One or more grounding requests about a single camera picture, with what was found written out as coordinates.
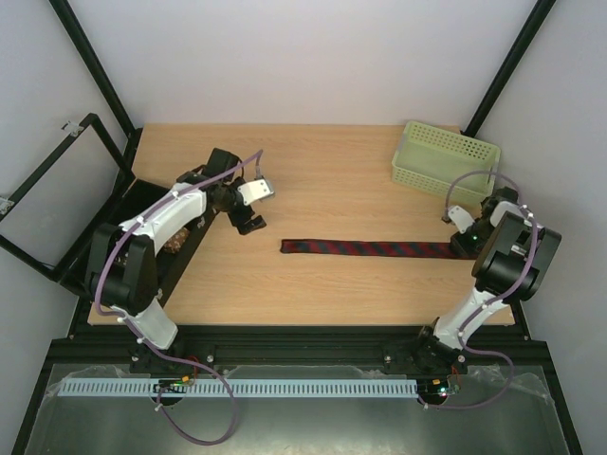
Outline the red navy striped tie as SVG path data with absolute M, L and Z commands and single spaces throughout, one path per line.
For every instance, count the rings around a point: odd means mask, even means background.
M 463 259 L 449 243 L 437 242 L 365 242 L 324 239 L 283 239 L 283 254 L 321 254 L 360 257 L 415 259 Z

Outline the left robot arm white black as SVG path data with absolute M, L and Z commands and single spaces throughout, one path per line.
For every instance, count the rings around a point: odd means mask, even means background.
M 138 342 L 168 350 L 178 329 L 162 304 L 170 290 L 158 276 L 160 255 L 179 235 L 204 236 L 220 212 L 241 235 L 264 228 L 252 206 L 275 190 L 260 170 L 250 181 L 244 177 L 245 167 L 261 157 L 213 149 L 205 164 L 179 176 L 150 207 L 118 225 L 99 226 L 85 273 L 95 311 L 132 328 Z

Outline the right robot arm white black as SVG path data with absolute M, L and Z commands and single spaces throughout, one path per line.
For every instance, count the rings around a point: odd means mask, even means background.
M 476 257 L 474 286 L 458 305 L 421 330 L 412 358 L 423 372 L 458 363 L 470 336 L 489 317 L 533 297 L 561 244 L 561 234 L 535 222 L 510 187 L 494 191 L 480 209 L 474 218 L 453 205 L 443 216 L 457 228 L 450 246 L 466 258 Z

